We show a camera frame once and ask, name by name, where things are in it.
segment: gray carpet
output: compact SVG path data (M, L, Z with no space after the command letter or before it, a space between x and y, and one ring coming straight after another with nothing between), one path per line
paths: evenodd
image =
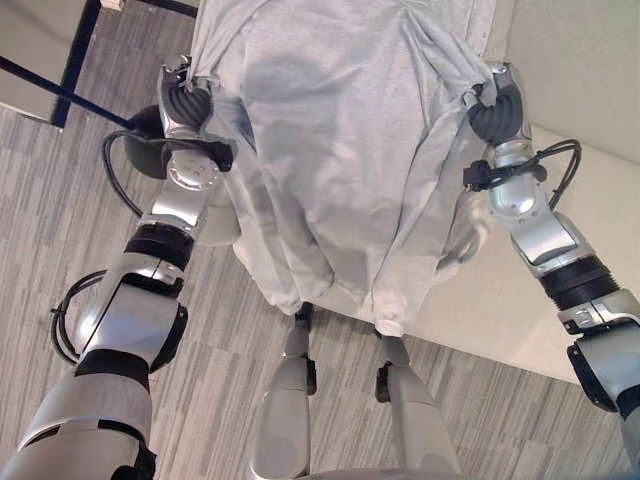
M153 102L158 66L189 49L193 20L129 0L100 14L77 88L129 116ZM113 124L75 107L64 132L0 110L0 464L67 370L48 310L122 250L134 218L107 185L101 138ZM114 149L126 188L149 205L158 184ZM88 295L80 296L79 308ZM241 478L250 427L288 319L269 307L229 248L196 250L182 297L190 325L176 361L152 377L159 479ZM75 317L73 308L69 318ZM574 385L409 338L463 469L482 479L571 479L629 468L617 418ZM312 470L396 465L389 407L372 392L371 327L320 312L312 332Z

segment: black wire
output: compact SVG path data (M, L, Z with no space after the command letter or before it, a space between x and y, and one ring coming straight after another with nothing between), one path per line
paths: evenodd
M533 167L539 165L540 161L544 158L568 151L573 151L573 154L571 155L571 159L569 160L569 164L567 165L567 169L565 170L562 179L560 179L558 186L553 190L553 195L549 200L549 208L551 210L554 210L558 205L558 202L562 198L562 195L573 181L573 177L575 177L576 173L578 172L578 167L580 166L580 161L582 160L582 145L580 145L580 142L578 140L563 140L562 142L555 143L550 147L545 148L544 150L538 151L529 160L511 170L508 175L505 175L495 182L492 182L489 188L498 187L507 183L511 178L517 175L522 175L524 173L530 172Z
M116 177L116 173L113 170L113 165L111 163L111 147L113 145L113 142L115 142L118 138L125 136L132 136L145 141L143 137L128 132L127 130L118 130L116 132L110 133L102 141L102 163L104 165L105 171L107 172L107 178L109 179L109 183L111 183L113 190L137 217L141 217L142 210L140 210L135 202L131 200L131 198L129 198L127 192L125 192L124 188L122 188L122 185L120 185L118 177Z
M67 334L66 315L67 310L69 309L69 304L73 297L78 293L92 285L95 285L96 283L99 283L105 273L107 273L106 270L100 270L82 277L69 288L57 308L51 310L51 313L53 314L50 330L51 343L53 344L55 352L69 364L77 364L78 358L80 358L80 355L76 353L73 343L71 343L69 335Z

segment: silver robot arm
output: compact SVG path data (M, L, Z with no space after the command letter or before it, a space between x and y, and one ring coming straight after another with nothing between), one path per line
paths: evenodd
M150 213L78 323L77 367L45 397L1 480L153 478L148 377L172 360L184 332L187 310L177 297L220 175L202 149L189 148L196 122L167 107L169 87L186 66L163 67L159 100L165 138L187 143L172 149L167 181ZM208 94L197 95L206 117Z
M589 399L619 413L629 458L640 468L640 304L618 287L576 226L552 211L540 186L544 174L532 169L492 187L497 177L534 156L517 74L509 64L497 64L493 72L496 106L485 107L475 96L465 102L474 131L493 146L495 170L472 165L465 183L489 190L493 215L557 305L563 326L581 335L567 349L569 360Z

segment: black band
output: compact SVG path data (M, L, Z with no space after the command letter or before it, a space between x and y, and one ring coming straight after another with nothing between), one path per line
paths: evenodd
M78 364L74 376L96 373L110 373L130 378L149 391L149 365L131 353L107 349L93 350Z
M592 255L554 270L540 283L560 310L567 310L619 290L609 269Z
M193 238L179 228L166 224L141 225L124 249L160 258L184 270L191 258Z
M155 372L174 359L176 353L178 353L180 340L182 340L184 331L187 328L188 318L189 313L187 312L187 308L183 305L178 305L178 312L176 313L176 318L171 326L171 331L169 332L169 335L167 335L167 339L164 341L164 344L160 349L160 353L158 353L158 356L151 364L151 372Z
M636 408L640 408L640 385L627 388L618 395L616 403L618 404L620 415L622 415L622 418L626 420L627 417L631 415L631 412Z
M127 425L126 423L117 422L115 420L98 420L98 428L124 433L135 438L139 442L145 443L142 434L137 429L133 428L131 425Z

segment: white wall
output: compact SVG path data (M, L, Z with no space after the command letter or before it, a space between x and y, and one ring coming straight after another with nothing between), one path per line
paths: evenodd
M534 125L543 148L564 139ZM547 190L566 161L551 158ZM583 144L574 183L558 211L581 229L621 286L640 296L640 166ZM565 349L572 343L556 308L496 227L478 257L434 287L409 333L476 355L576 382Z
M60 83L85 0L0 0L0 55ZM56 97L0 71L0 103L49 120Z
M640 163L638 0L518 0L507 59L533 123Z

